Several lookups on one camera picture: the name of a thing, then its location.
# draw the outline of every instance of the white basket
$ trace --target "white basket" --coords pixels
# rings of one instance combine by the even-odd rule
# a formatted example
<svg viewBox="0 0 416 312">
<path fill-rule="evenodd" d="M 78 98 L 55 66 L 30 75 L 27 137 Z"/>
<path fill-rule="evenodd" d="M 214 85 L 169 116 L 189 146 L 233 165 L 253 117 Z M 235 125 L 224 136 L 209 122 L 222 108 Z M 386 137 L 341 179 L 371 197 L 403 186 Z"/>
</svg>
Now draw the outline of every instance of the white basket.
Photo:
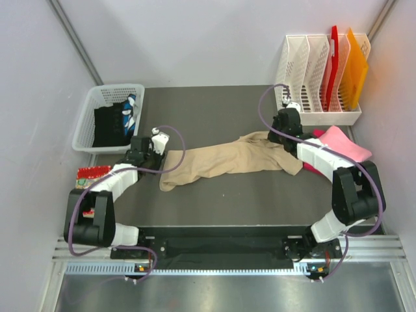
<svg viewBox="0 0 416 312">
<path fill-rule="evenodd" d="M 363 54 L 368 57 L 371 47 L 367 35 L 359 34 L 356 38 Z M 320 86 L 329 52 L 327 35 L 286 36 L 285 38 L 276 83 L 289 85 L 292 100 L 302 106 L 300 119 L 303 125 L 353 125 L 361 115 L 359 106 L 354 111 L 345 111 L 338 94 L 339 83 L 350 52 L 349 42 L 345 35 L 339 36 L 339 65 L 331 96 L 330 111 L 322 111 Z M 286 95 L 286 91 L 275 88 L 275 94 L 278 109 L 281 109 L 282 98 Z"/>
<path fill-rule="evenodd" d="M 136 95 L 135 106 L 133 107 L 133 118 L 136 120 L 135 131 L 137 135 L 142 114 L 144 87 L 141 84 L 108 84 L 95 86 L 87 94 L 81 115 L 78 120 L 75 134 L 72 140 L 72 148 L 75 151 L 86 151 L 91 154 L 121 154 L 130 149 L 130 144 L 126 146 L 109 146 L 93 148 L 94 130 L 96 127 L 94 109 L 99 107 L 110 107 L 113 103 L 124 102 L 129 94 Z"/>
</svg>

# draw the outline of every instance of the pink cloth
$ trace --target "pink cloth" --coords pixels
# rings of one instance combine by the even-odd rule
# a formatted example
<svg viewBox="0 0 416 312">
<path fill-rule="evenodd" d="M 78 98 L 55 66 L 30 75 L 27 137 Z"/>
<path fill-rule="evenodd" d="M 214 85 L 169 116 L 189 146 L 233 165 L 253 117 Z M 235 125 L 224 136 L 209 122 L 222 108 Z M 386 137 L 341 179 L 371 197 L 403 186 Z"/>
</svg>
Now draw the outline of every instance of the pink cloth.
<svg viewBox="0 0 416 312">
<path fill-rule="evenodd" d="M 326 132 L 322 130 L 314 130 L 313 134 L 319 138 L 319 140 L 328 145 L 331 150 L 337 151 L 343 155 L 346 155 L 357 162 L 365 161 L 371 157 L 371 152 L 361 146 L 358 146 L 352 142 L 343 132 L 336 126 L 330 127 Z M 310 164 L 304 163 L 304 168 L 312 172 L 321 174 L 318 170 L 314 169 Z"/>
</svg>

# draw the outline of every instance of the robotic arm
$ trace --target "robotic arm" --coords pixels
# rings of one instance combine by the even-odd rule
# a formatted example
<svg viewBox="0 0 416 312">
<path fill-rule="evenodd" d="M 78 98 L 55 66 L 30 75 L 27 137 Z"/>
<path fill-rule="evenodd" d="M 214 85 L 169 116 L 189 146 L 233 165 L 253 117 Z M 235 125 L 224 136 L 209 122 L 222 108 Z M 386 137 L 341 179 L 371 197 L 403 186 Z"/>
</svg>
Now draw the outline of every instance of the robotic arm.
<svg viewBox="0 0 416 312">
<path fill-rule="evenodd" d="M 144 175 L 136 170 L 126 170 L 114 174 L 124 168 L 148 168 L 158 170 L 165 156 L 165 146 L 169 136 L 158 129 L 152 130 L 152 137 L 139 138 L 133 136 L 131 149 L 126 152 L 110 171 L 111 177 L 92 188 L 84 200 L 73 227 L 73 242 L 98 247 L 136 246 L 139 229 L 116 223 L 114 202 L 123 192 L 135 184 Z M 68 197 L 68 208 L 64 228 L 64 238 L 68 241 L 70 220 L 79 196 L 83 189 L 74 188 Z"/>
<path fill-rule="evenodd" d="M 319 139 L 303 133 L 299 110 L 297 103 L 288 104 L 274 117 L 272 127 L 324 147 Z M 286 151 L 313 166 L 332 182 L 332 210 L 309 226 L 302 235 L 302 249 L 306 253 L 313 252 L 319 244 L 336 239 L 340 233 L 378 214 L 378 202 L 369 180 L 361 175 L 354 164 L 322 148 L 297 143 L 272 131 L 269 132 L 268 139 L 283 144 Z M 365 161 L 361 165 L 376 183 L 385 210 L 385 200 L 376 165 L 370 161 Z"/>
</svg>

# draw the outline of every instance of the red cloth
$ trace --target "red cloth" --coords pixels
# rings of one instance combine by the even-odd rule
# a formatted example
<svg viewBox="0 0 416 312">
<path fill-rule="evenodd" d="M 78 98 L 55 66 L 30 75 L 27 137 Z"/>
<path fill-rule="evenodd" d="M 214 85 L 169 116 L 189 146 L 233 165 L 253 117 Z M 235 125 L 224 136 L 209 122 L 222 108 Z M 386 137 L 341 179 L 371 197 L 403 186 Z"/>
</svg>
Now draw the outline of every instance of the red cloth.
<svg viewBox="0 0 416 312">
<path fill-rule="evenodd" d="M 313 135 L 315 135 L 317 138 L 319 138 L 319 137 L 321 137 L 324 133 L 325 133 L 325 131 L 324 130 L 320 130 L 320 129 L 315 129 L 315 130 L 313 130 Z M 316 173 L 316 174 L 320 174 L 320 175 L 322 175 L 322 173 L 320 173 L 318 170 L 316 170 L 315 168 L 313 168 L 310 164 L 307 164 L 306 162 L 304 162 L 304 168 L 306 169 L 306 170 L 309 170 L 309 171 L 312 171 L 312 172 L 314 172 L 314 173 Z"/>
</svg>

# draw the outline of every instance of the gray tabletop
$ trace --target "gray tabletop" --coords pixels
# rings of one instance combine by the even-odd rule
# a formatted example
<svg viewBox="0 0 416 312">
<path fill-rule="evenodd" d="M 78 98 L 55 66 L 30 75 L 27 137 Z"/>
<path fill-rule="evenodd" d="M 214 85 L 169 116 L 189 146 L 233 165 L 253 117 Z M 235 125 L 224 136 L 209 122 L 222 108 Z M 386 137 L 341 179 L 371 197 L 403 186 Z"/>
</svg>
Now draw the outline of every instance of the gray tabletop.
<svg viewBox="0 0 416 312">
<path fill-rule="evenodd" d="M 139 134 L 150 135 L 152 127 L 171 125 L 182 133 L 190 149 L 266 130 L 257 115 L 265 89 L 146 89 Z M 276 114 L 273 92 L 265 100 L 263 114 L 271 123 Z M 169 134 L 168 149 L 180 150 L 180 140 Z M 114 164 L 120 158 L 100 155 L 97 163 Z M 331 183 L 306 170 L 296 176 L 284 171 L 224 174 L 170 192 L 159 189 L 159 179 L 159 175 L 147 175 L 127 189 L 116 202 L 117 222 L 134 226 L 309 225 L 331 209 Z"/>
</svg>

